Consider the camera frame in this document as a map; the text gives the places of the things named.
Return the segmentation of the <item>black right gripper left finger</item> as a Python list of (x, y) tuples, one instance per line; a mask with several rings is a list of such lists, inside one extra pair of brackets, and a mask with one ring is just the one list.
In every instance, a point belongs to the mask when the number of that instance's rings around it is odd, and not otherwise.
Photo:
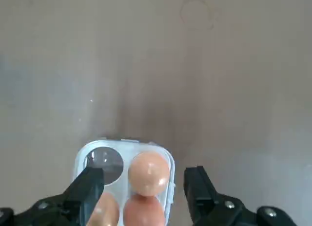
[(61, 194), (43, 198), (26, 211), (0, 209), (2, 226), (85, 226), (104, 190), (104, 171), (86, 167)]

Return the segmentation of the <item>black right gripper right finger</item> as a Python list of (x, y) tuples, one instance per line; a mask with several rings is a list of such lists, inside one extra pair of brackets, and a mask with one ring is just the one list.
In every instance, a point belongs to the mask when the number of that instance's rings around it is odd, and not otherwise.
[(277, 207), (252, 212), (238, 198), (218, 193), (202, 166), (185, 169), (184, 193), (194, 226), (296, 226)]

